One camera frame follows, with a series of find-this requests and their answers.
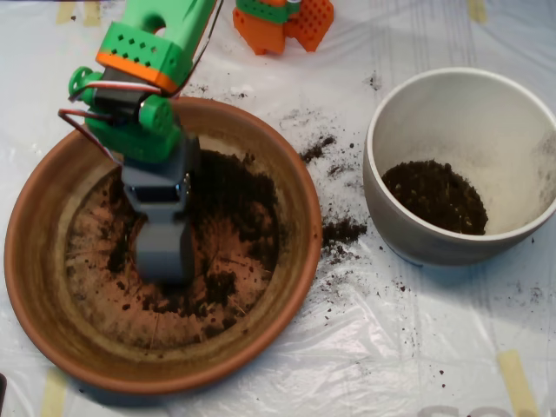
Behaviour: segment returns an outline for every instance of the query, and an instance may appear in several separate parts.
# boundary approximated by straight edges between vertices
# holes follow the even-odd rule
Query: table surface
[[[344,246],[352,255],[334,265],[321,260],[298,315],[244,369],[200,391],[148,399],[98,392],[60,375],[19,326],[1,280],[0,372],[9,381],[3,417],[513,415],[496,361],[510,349],[520,353],[540,415],[556,415],[556,220],[487,263],[416,268],[378,236],[361,178],[376,106],[421,71],[493,70],[556,110],[556,3],[335,2],[334,24],[315,54],[288,41],[283,56],[254,56],[233,29],[234,2],[227,0],[184,94],[245,109],[298,151],[335,136],[308,170],[324,215],[368,225]],[[95,16],[83,3],[0,2],[3,234],[31,171],[70,131],[56,117],[68,105],[70,74],[95,66],[123,7],[101,2]],[[328,174],[339,165],[342,172]]]

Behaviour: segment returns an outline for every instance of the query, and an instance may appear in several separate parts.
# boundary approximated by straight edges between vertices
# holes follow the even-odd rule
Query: white pot rim
[[[551,121],[554,131],[556,131],[556,118],[552,111],[531,91],[523,87],[522,85],[516,83],[515,81],[506,78],[504,76],[495,74],[490,71],[486,71],[483,69],[475,69],[475,68],[466,68],[466,67],[453,67],[453,68],[443,68],[443,69],[433,69],[430,71],[426,71],[420,73],[417,76],[413,76],[406,80],[404,83],[395,87],[388,95],[381,101],[379,106],[377,107],[376,111],[374,112],[373,119],[371,120],[371,124],[368,128],[367,133],[367,157],[369,163],[371,165],[371,170],[373,171],[374,178],[376,179],[377,183],[381,187],[382,193],[388,198],[388,200],[401,212],[403,215],[407,216],[409,219],[413,220],[415,223],[419,224],[421,227],[430,230],[439,235],[444,235],[445,237],[449,237],[451,239],[455,239],[461,242],[496,242],[496,241],[504,241],[507,239],[512,239],[520,235],[527,235],[531,231],[538,228],[541,224],[546,222],[548,218],[556,211],[556,199],[548,206],[548,208],[536,219],[533,221],[517,228],[515,230],[511,230],[509,232],[499,233],[496,235],[463,235],[459,233],[454,233],[443,228],[439,228],[434,226],[429,222],[425,222],[417,215],[414,215],[411,211],[401,205],[398,200],[390,193],[386,184],[382,181],[382,178],[379,174],[378,169],[376,168],[376,163],[374,161],[374,152],[373,152],[373,137],[374,137],[374,129],[376,127],[376,123],[379,117],[382,114],[382,111],[386,107],[386,105],[396,96],[400,91],[405,89],[408,85],[413,84],[419,80],[424,78],[429,78],[432,76],[438,76],[443,74],[469,74],[469,75],[476,75],[476,76],[483,76],[485,78],[490,78],[496,80],[498,82],[504,83],[509,87],[512,87],[522,93],[524,96],[529,98],[536,106],[545,114],[545,116]]]

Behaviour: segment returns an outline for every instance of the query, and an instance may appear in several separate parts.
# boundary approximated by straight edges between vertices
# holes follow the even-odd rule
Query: orange robot part
[[[294,37],[307,52],[315,52],[334,21],[334,6],[328,0],[303,0],[297,18],[284,27],[287,37]]]
[[[235,9],[234,26],[256,55],[264,55],[267,51],[280,55],[286,47],[283,24],[268,22]]]
[[[259,0],[283,7],[287,0]],[[293,37],[307,52],[315,52],[334,21],[334,6],[328,0],[302,0],[301,9],[285,24],[276,24],[234,9],[234,26],[256,55],[281,54],[286,36]]]

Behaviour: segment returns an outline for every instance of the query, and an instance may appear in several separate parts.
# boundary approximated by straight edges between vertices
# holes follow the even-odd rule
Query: wire
[[[141,84],[141,83],[129,83],[124,81],[92,81],[81,88],[74,91],[74,93],[69,96],[69,100],[74,103],[79,98],[86,89],[126,89],[129,91],[145,91],[148,93],[162,94],[162,90],[154,85]]]
[[[218,4],[218,9],[216,9],[215,18],[212,21],[212,25],[210,26],[210,30],[208,31],[209,34],[207,36],[207,40],[205,41],[205,44],[202,46],[201,51],[197,55],[197,58],[194,60],[193,65],[191,66],[191,71],[189,72],[188,76],[185,78],[185,80],[183,80],[183,83],[180,84],[180,86],[175,90],[175,92],[169,95],[172,98],[177,98],[180,95],[183,88],[185,87],[185,84],[188,83],[189,79],[193,75],[193,72],[195,71],[195,68],[197,68],[197,64],[199,63],[199,61],[201,61],[202,54],[205,53],[205,50],[209,46],[209,41],[210,41],[210,38],[212,37],[212,32],[215,31],[216,21],[218,19],[218,16],[220,15],[220,10],[222,9],[223,4],[224,4],[224,0],[220,0],[220,4]]]
[[[73,109],[59,109],[58,115],[62,120],[64,120],[75,130],[77,130],[79,133],[85,136],[85,138],[89,139],[89,141],[91,141],[95,146],[97,146],[101,150],[101,152],[105,154],[109,159],[111,159],[113,162],[117,163],[118,165],[122,165],[122,163],[118,161],[112,155],[112,153],[101,144],[98,138],[90,130],[88,130],[85,126],[82,126],[81,124],[79,124],[78,122],[76,122],[70,117],[70,115],[74,115],[74,116],[92,117],[98,120],[111,120],[110,116],[100,115],[98,113],[93,113],[90,111],[73,110]]]

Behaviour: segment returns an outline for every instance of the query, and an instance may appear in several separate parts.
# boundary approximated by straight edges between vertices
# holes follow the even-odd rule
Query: pot rim
[[[552,111],[531,91],[523,87],[522,85],[516,83],[514,80],[507,78],[505,76],[501,76],[499,74],[493,73],[491,71],[486,71],[483,69],[475,69],[475,68],[468,68],[468,67],[452,67],[452,68],[442,68],[442,69],[433,69],[423,73],[418,74],[417,76],[412,76],[404,83],[395,87],[388,95],[381,101],[379,106],[377,107],[376,111],[374,112],[373,119],[368,128],[367,132],[367,144],[366,144],[366,151],[367,157],[369,160],[369,164],[371,166],[371,170],[373,172],[374,179],[379,184],[382,193],[386,196],[386,198],[393,204],[403,215],[408,217],[414,223],[417,223],[422,228],[426,229],[427,231],[431,232],[432,234],[443,235],[445,237],[451,238],[452,240],[456,240],[459,242],[499,242],[508,239],[513,239],[518,236],[526,236],[533,232],[536,228],[541,226],[544,222],[550,218],[550,216],[556,211],[556,199],[546,208],[546,210],[539,215],[536,219],[530,221],[529,223],[521,226],[520,228],[516,228],[509,232],[498,233],[495,235],[463,235],[455,232],[451,232],[449,230],[445,230],[443,228],[439,228],[434,226],[429,222],[425,222],[417,215],[414,215],[411,211],[405,208],[395,197],[390,193],[386,184],[382,181],[382,178],[379,174],[378,169],[376,168],[376,162],[374,161],[374,152],[373,152],[373,139],[374,139],[374,129],[376,127],[376,123],[378,122],[379,118],[381,117],[382,111],[385,109],[387,104],[403,89],[405,89],[408,85],[416,83],[422,79],[444,75],[444,74],[467,74],[467,75],[475,75],[475,76],[483,76],[485,78],[489,78],[494,81],[498,81],[504,83],[506,86],[514,88],[518,90],[522,95],[527,97],[531,102],[533,102],[540,111],[542,111],[545,116],[551,121],[553,130],[556,131],[556,118]]]
[[[192,104],[205,109],[219,110],[222,112],[232,113],[243,122],[255,125],[256,128],[263,130],[271,141],[277,143],[287,154],[290,163],[293,165],[295,173],[299,178],[299,182],[305,190],[305,204],[308,208],[309,218],[312,219],[311,236],[317,235],[317,238],[309,239],[308,256],[303,265],[299,276],[298,285],[287,301],[281,314],[275,318],[272,324],[267,327],[262,334],[256,338],[241,352],[227,358],[215,367],[206,369],[197,374],[185,375],[183,377],[173,378],[166,381],[126,381],[116,377],[97,374],[92,368],[85,367],[83,364],[67,358],[56,348],[50,344],[36,330],[31,317],[24,306],[22,299],[22,289],[17,285],[17,277],[15,273],[17,253],[13,249],[16,245],[17,230],[22,221],[21,215],[23,206],[29,203],[32,197],[31,190],[34,188],[37,178],[43,175],[43,172],[53,163],[60,153],[68,147],[72,142],[82,140],[81,135],[73,131],[69,133],[62,141],[60,141],[43,159],[39,162],[35,170],[32,172],[29,180],[23,186],[23,190],[17,198],[16,205],[11,214],[8,231],[5,240],[4,251],[4,272],[8,296],[11,305],[16,313],[23,330],[35,344],[35,346],[55,365],[66,373],[76,377],[78,380],[84,381],[90,385],[97,386],[109,391],[119,392],[123,394],[169,394],[177,391],[200,387],[220,380],[224,376],[233,373],[249,361],[253,360],[261,353],[291,322],[301,304],[305,301],[305,297],[311,287],[316,272],[317,264],[321,253],[321,207],[316,194],[313,180],[311,179],[301,158],[276,130],[263,122],[261,119],[249,114],[248,112],[238,109],[234,106],[219,103],[213,100],[183,97],[177,100],[177,106],[181,104]]]

